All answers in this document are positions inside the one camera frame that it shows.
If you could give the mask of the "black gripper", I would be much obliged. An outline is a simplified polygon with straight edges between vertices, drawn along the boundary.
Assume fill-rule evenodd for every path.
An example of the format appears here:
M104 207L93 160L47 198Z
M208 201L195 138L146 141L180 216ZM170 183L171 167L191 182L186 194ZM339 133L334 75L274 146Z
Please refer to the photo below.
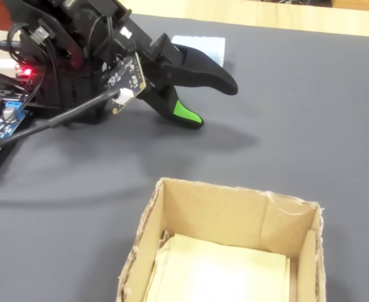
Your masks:
M182 104L175 87L210 87L234 96L238 93L236 81L200 50L182 45L175 47L166 34L152 40L130 14L114 13L114 62L136 52L144 75L152 84L138 98L165 119L184 128L200 129L204 120ZM181 63L179 51L183 57Z

